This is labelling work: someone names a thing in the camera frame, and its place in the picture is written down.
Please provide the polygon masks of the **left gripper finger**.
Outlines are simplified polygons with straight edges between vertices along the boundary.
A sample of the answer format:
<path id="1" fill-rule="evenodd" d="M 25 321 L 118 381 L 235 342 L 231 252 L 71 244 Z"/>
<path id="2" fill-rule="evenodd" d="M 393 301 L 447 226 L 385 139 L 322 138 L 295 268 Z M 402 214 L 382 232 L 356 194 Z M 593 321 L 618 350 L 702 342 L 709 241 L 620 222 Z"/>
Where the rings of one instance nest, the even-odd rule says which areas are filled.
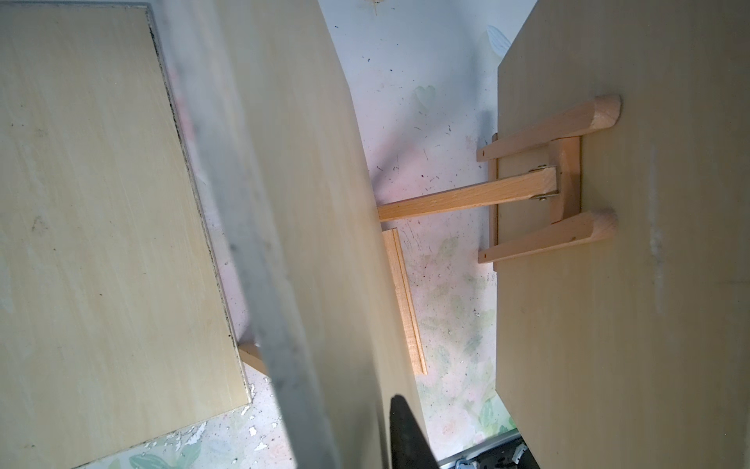
<path id="1" fill-rule="evenodd" d="M 390 404 L 391 459 L 394 469 L 438 469 L 425 435 L 402 395 Z"/>

